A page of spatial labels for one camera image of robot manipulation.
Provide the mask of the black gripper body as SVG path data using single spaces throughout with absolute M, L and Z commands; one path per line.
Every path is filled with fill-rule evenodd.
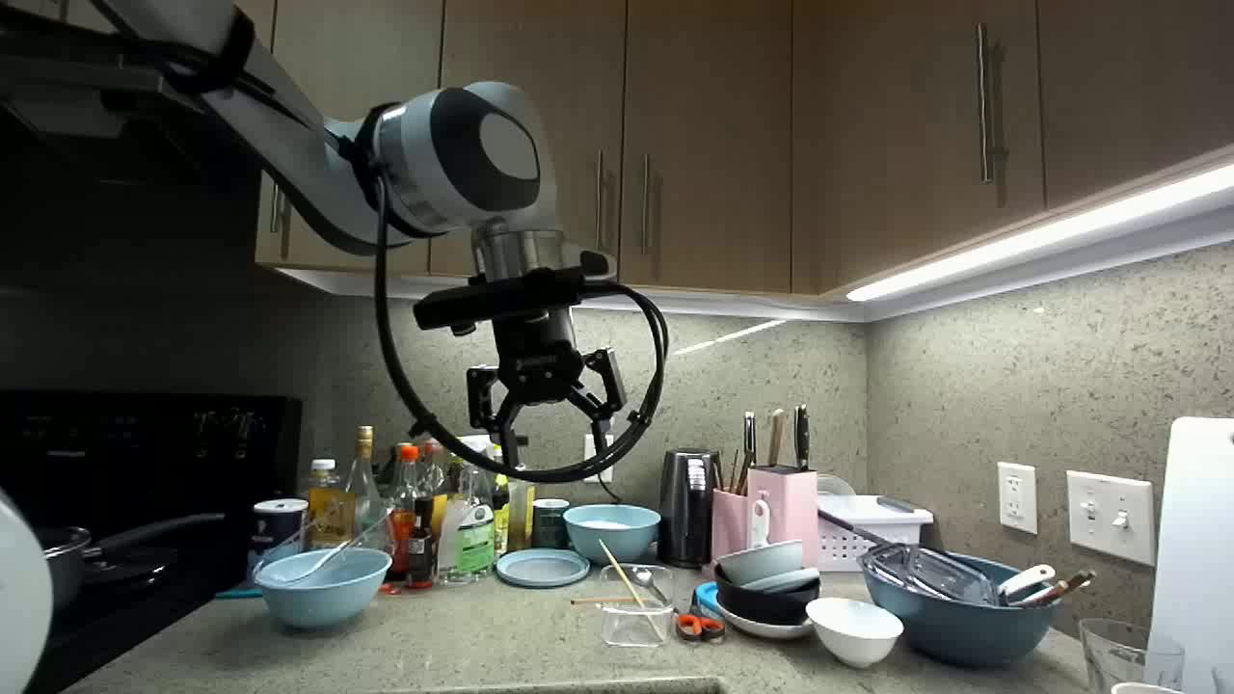
M 562 307 L 503 315 L 493 325 L 498 377 L 519 400 L 562 400 L 582 372 Z

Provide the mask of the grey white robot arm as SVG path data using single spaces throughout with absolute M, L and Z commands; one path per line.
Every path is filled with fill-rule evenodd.
M 409 240 L 462 234 L 475 278 L 412 305 L 423 327 L 485 325 L 498 360 L 468 374 L 470 418 L 522 465 L 519 418 L 575 406 L 593 450 L 558 476 L 618 465 L 646 437 L 618 426 L 625 387 L 606 352 L 580 352 L 571 307 L 614 282 L 593 257 L 558 257 L 557 165 L 533 102 L 510 80 L 470 80 L 380 106 L 340 124 L 256 39 L 231 0 L 94 0 L 154 57 L 165 86 L 209 108 L 268 165 L 298 213 L 340 251 L 384 264 Z

